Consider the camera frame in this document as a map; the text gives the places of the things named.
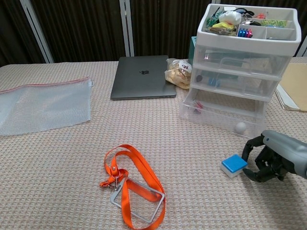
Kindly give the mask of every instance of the drawer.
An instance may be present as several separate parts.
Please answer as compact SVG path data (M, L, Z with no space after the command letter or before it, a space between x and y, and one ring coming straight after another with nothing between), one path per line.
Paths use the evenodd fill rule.
M180 117L253 138L265 128L266 106L267 102L190 89L180 105Z
M280 79L290 62L289 56L219 49L196 45L193 63L221 70L233 70L242 74L262 75Z
M265 80L233 74L231 71L209 71L194 65L191 85L194 88L222 94L269 101L279 80Z

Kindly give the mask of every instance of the beige textured tablecloth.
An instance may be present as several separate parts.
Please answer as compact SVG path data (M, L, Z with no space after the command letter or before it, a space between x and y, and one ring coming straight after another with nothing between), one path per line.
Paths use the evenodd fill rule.
M128 143L146 158L166 193L159 229L307 229L307 180L287 174L263 184L240 174L229 178L221 161L241 154L247 139L178 117L177 97L109 99L117 62L9 65L0 68L0 90L27 83L94 81L89 122L13 137L0 137L0 229L128 229L111 204L103 157ZM285 111L276 96L267 128L307 142L307 113ZM251 153L250 168L256 169ZM127 158L119 166L142 181ZM144 206L141 212L153 210Z

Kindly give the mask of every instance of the teal box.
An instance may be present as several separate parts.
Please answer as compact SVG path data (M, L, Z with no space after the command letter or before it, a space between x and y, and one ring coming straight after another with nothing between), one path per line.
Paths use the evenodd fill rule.
M189 63L191 65L193 65L195 45L196 45L196 36L195 37L191 37L191 42L190 42Z

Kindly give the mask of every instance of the gray laptop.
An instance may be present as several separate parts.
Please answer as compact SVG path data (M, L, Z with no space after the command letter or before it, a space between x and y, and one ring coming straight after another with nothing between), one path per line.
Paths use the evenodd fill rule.
M175 97L175 86L165 80L168 56L121 57L111 100Z

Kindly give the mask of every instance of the white organizer tray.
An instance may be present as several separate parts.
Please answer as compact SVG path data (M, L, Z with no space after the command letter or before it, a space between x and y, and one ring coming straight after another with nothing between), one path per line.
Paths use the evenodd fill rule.
M256 6L234 6L235 8L245 8L253 11L255 15L264 13L266 19L288 21L286 28L271 28L258 26L254 28L252 38L232 37L205 32L206 18L213 15L218 7L224 10L223 4L209 4L205 15L197 29L196 45L208 46L217 49L242 51L247 53L257 53L269 56L292 57L300 42L301 28L297 21L297 10L290 8L256 7Z

